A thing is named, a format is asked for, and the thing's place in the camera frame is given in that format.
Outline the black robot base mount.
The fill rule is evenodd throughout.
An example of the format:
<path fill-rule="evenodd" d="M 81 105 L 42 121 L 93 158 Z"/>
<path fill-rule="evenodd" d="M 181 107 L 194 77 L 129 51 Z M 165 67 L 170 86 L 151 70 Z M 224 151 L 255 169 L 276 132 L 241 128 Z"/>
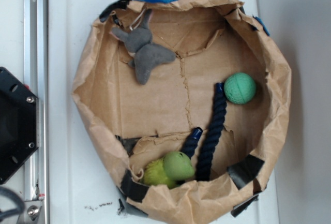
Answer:
<path fill-rule="evenodd" d="M 1 67 L 1 184 L 5 184 L 37 150 L 35 96 Z"/>

